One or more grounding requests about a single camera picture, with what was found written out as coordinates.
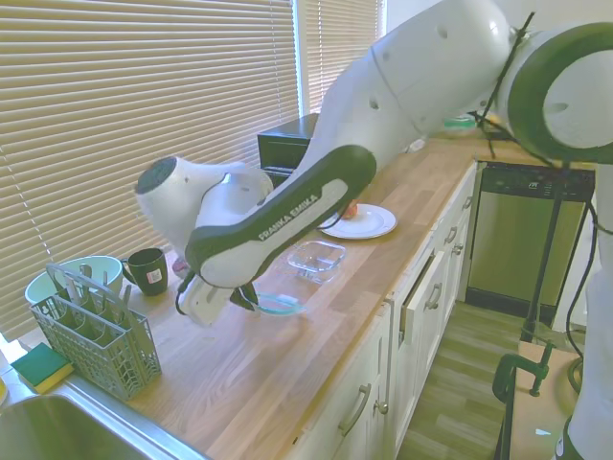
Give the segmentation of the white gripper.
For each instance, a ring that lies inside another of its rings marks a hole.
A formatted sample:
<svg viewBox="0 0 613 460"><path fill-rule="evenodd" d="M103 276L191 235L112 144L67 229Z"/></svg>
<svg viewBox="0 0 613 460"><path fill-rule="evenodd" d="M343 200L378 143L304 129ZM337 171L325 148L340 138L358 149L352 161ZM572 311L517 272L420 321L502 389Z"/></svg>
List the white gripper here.
<svg viewBox="0 0 613 460"><path fill-rule="evenodd" d="M259 309L259 297L252 283L235 288L231 294L230 289L212 287L200 277L191 276L179 286L177 311L198 326L210 327L229 300L241 308L246 308L248 302L252 311Z"/></svg>

